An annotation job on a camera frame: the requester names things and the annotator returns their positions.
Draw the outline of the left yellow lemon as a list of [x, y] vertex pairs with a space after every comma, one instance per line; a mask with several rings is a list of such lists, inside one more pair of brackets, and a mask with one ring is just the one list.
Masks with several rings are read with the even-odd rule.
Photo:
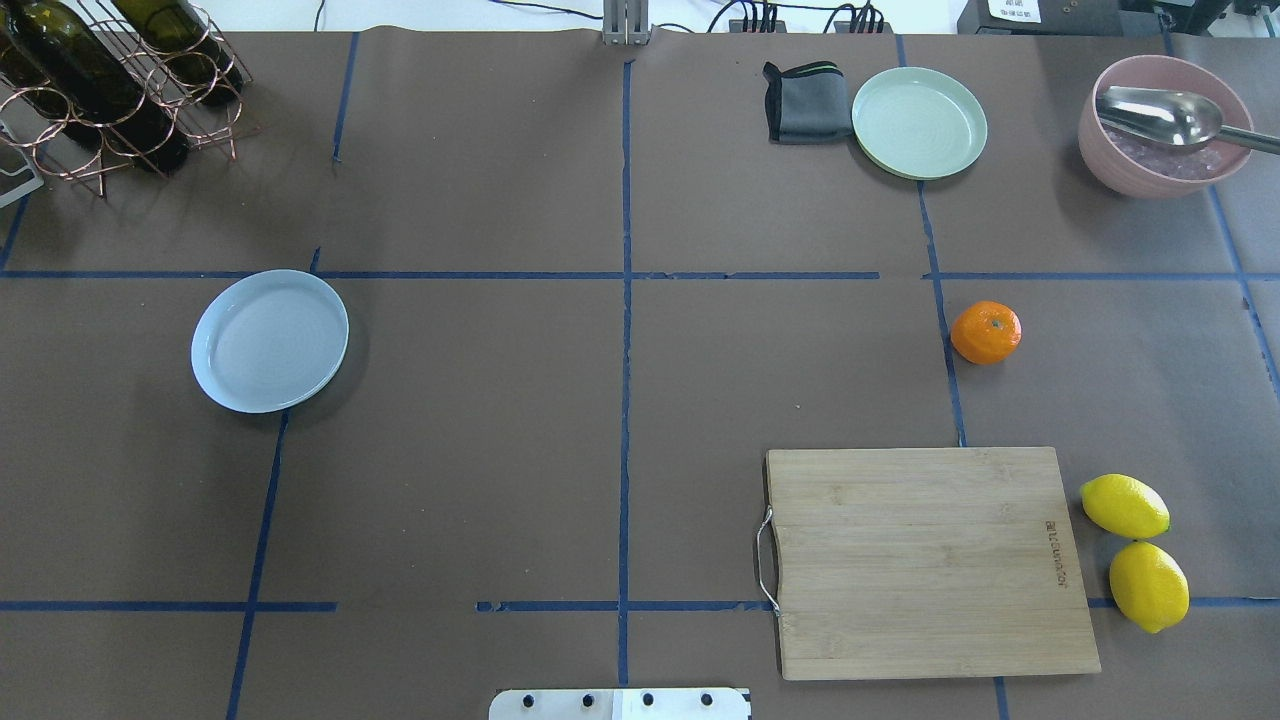
[[1100, 528], [1134, 541], [1169, 532], [1171, 515], [1164, 497], [1134, 477], [1110, 473], [1080, 487], [1084, 514]]

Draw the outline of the light blue plate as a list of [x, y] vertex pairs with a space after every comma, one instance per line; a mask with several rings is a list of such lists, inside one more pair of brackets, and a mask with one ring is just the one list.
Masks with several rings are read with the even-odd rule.
[[215, 404], [275, 413], [324, 389], [348, 342], [346, 304], [325, 281], [274, 269], [237, 281], [209, 304], [195, 328], [189, 364]]

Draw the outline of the metal scoop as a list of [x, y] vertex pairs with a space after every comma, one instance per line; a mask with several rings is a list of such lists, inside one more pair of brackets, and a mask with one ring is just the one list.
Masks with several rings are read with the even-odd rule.
[[1277, 137], [1225, 124], [1220, 105], [1199, 94], [1110, 86], [1094, 110], [1102, 124], [1156, 143], [1190, 149], [1221, 141], [1279, 154]]

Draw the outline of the black power strip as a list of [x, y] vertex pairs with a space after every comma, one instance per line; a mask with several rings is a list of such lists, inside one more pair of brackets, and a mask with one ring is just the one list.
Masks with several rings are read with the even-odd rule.
[[708, 32], [749, 35], [890, 35], [892, 26], [872, 1], [833, 6], [769, 1], [730, 1], [718, 10]]

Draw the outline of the light green plate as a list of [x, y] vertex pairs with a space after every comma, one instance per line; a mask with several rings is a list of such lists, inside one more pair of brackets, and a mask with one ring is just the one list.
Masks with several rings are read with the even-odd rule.
[[870, 77], [855, 94], [851, 118], [861, 151], [881, 169], [911, 181], [968, 169], [989, 137], [977, 96], [951, 76], [923, 67]]

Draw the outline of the green wine bottle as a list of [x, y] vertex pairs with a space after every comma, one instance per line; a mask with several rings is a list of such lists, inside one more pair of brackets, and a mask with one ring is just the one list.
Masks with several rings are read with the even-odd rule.
[[68, 120], [70, 109], [65, 97], [6, 35], [1, 35], [1, 77], [46, 120]]
[[244, 85], [241, 70], [191, 3], [114, 1], [113, 5], [197, 102], [224, 108], [241, 100]]
[[150, 99], [125, 64], [79, 14], [59, 1], [4, 1], [5, 28], [17, 47], [97, 126], [113, 152], [165, 176], [180, 169], [189, 141]]

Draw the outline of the aluminium frame post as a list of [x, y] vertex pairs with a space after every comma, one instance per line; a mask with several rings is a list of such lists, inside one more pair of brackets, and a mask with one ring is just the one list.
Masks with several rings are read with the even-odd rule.
[[607, 46], [643, 46], [652, 40], [649, 0], [602, 3], [602, 41]]

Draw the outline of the orange fruit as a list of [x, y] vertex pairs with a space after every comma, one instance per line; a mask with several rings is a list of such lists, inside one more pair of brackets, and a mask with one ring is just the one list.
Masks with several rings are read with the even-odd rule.
[[975, 365], [1004, 361], [1020, 347], [1021, 340], [1019, 315], [995, 301], [973, 304], [955, 319], [950, 331], [955, 352]]

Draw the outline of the pink bowl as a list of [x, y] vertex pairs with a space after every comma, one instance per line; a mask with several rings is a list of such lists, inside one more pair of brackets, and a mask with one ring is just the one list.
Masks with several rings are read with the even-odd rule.
[[1094, 100], [1112, 86], [1187, 91], [1212, 99], [1228, 126], [1253, 129], [1240, 96], [1225, 81], [1194, 63], [1165, 55], [1137, 55], [1115, 61], [1085, 95], [1078, 127], [1078, 147], [1085, 167], [1108, 188], [1135, 199], [1175, 199], [1235, 174], [1251, 151], [1212, 141], [1197, 149], [1178, 149], [1103, 124]]

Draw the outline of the yellow lemon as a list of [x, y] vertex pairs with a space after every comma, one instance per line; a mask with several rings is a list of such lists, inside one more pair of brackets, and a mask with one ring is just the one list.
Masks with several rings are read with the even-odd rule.
[[1189, 612], [1188, 579], [1175, 559], [1156, 544], [1126, 544], [1114, 556], [1107, 579], [1120, 612], [1143, 632], [1158, 634]]
[[1084, 514], [1100, 528], [1134, 541], [1169, 532], [1171, 515], [1164, 497], [1134, 477], [1110, 473], [1080, 487]]

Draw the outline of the right yellow lemon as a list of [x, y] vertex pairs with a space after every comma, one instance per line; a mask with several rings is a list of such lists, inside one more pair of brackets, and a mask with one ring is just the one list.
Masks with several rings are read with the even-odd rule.
[[1126, 544], [1114, 556], [1107, 579], [1120, 612], [1143, 632], [1158, 634], [1189, 612], [1188, 579], [1175, 559], [1156, 544]]

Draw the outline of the rear green wine bottle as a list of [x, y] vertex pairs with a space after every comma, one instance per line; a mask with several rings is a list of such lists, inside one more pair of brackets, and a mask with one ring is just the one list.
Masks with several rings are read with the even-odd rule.
[[65, 97], [6, 35], [1, 35], [1, 77], [46, 120], [68, 120], [70, 109]]

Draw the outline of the dark grey folded cloth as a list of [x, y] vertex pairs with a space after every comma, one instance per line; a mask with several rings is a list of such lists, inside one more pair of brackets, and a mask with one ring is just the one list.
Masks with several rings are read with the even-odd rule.
[[852, 137], [849, 83], [833, 61], [813, 61], [787, 70], [763, 67], [765, 119], [772, 143], [833, 143]]

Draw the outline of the front green wine bottle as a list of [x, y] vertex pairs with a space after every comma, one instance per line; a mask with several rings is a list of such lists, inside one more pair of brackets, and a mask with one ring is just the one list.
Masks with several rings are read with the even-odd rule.
[[224, 108], [241, 100], [244, 85], [241, 70], [191, 3], [114, 1], [113, 5], [197, 102]]

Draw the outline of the wooden cutting board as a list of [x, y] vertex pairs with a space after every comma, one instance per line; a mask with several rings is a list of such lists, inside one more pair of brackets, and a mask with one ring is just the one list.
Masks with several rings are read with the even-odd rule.
[[788, 682], [1101, 669], [1051, 447], [773, 448]]

